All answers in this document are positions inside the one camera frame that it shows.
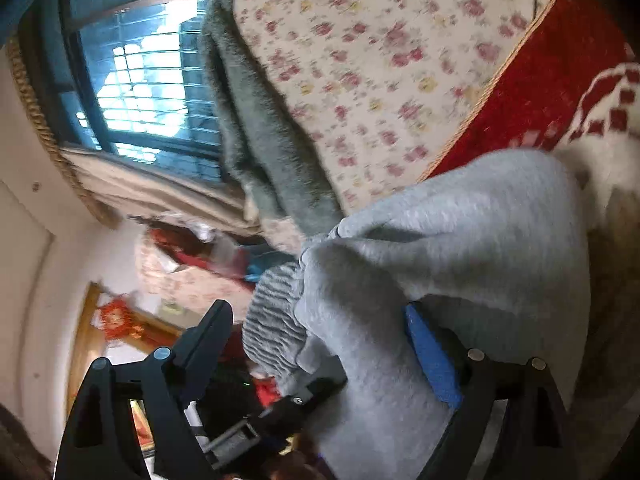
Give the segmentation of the green fuzzy fleece garment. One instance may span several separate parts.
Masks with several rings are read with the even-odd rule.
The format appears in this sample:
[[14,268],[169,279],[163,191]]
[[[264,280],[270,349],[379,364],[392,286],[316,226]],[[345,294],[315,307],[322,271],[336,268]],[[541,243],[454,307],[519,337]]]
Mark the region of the green fuzzy fleece garment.
[[341,205],[314,144],[244,41],[233,3],[210,0],[198,38],[224,170],[262,218],[290,218],[307,236],[328,232]]

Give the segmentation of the light grey fleece pants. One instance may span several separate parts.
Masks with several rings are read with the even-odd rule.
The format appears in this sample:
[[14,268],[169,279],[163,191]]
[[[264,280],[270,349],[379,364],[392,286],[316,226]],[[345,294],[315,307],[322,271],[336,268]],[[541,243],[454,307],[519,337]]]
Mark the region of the light grey fleece pants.
[[491,359],[543,359],[570,402],[590,309],[576,178],[540,151],[491,153],[352,214],[262,274],[248,358],[283,394],[328,356],[346,373],[307,426],[338,478],[416,478],[448,425],[406,335],[412,302]]

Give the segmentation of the window with blue glass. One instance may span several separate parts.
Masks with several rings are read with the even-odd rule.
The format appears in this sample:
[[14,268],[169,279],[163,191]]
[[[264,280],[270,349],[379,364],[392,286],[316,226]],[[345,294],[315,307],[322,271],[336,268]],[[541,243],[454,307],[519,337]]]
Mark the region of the window with blue glass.
[[18,40],[55,140],[218,182],[198,37],[210,0],[36,0]]

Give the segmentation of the wooden door frame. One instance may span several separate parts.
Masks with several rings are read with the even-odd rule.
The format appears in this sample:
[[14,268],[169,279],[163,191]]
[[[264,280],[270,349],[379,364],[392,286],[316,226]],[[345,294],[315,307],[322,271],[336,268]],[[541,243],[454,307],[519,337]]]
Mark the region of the wooden door frame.
[[103,306],[115,296],[102,284],[90,282],[85,293],[84,303],[78,318],[75,337],[70,356],[70,371],[66,386],[66,415],[70,416],[74,401],[91,362],[105,356],[110,344],[124,344],[141,351],[145,356],[157,347],[172,346],[182,334],[183,329],[162,321],[155,315],[134,306],[131,295],[127,295],[134,309],[134,315],[141,322],[144,332],[140,339],[127,337],[124,340],[107,342],[98,329],[98,307]]

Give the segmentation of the beige curtain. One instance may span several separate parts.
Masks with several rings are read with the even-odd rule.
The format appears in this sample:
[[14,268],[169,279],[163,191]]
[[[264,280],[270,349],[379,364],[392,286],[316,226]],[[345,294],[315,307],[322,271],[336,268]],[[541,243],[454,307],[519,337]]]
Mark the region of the beige curtain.
[[56,142],[29,79],[20,40],[6,40],[6,58],[26,117],[43,151],[88,213],[114,229],[122,216],[167,218],[178,214],[240,237],[262,232],[243,191],[175,176],[141,162]]

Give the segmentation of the floral cream quilt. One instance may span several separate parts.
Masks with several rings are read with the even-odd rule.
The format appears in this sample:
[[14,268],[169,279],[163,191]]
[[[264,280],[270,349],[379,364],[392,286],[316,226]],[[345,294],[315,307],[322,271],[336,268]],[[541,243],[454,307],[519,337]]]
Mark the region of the floral cream quilt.
[[553,0],[234,0],[345,214],[413,185]]

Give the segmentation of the red chinese knot decoration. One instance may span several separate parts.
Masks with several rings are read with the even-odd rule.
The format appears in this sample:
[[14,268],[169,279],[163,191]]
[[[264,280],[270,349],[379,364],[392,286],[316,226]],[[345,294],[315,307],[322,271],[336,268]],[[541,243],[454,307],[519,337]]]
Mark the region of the red chinese knot decoration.
[[124,340],[127,337],[140,339],[144,332],[127,295],[115,296],[98,307],[98,317],[98,329],[107,342]]

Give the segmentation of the blue plastic bag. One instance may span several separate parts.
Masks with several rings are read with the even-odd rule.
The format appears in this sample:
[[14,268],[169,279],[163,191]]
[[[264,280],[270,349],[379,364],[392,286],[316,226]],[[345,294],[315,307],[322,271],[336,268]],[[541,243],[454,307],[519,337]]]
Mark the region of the blue plastic bag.
[[243,249],[247,258],[244,281],[249,283],[257,283],[262,274],[275,266],[296,260],[295,256],[288,252],[280,252],[268,244],[248,245]]

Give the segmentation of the red and cream floral blanket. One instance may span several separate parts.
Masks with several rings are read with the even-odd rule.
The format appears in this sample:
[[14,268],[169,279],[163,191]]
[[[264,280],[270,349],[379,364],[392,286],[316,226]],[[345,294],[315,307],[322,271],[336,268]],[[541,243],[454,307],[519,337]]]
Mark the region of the red and cream floral blanket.
[[427,170],[530,146],[577,177],[592,308],[570,419],[587,479],[628,479],[639,454],[638,26],[611,0],[550,0]]

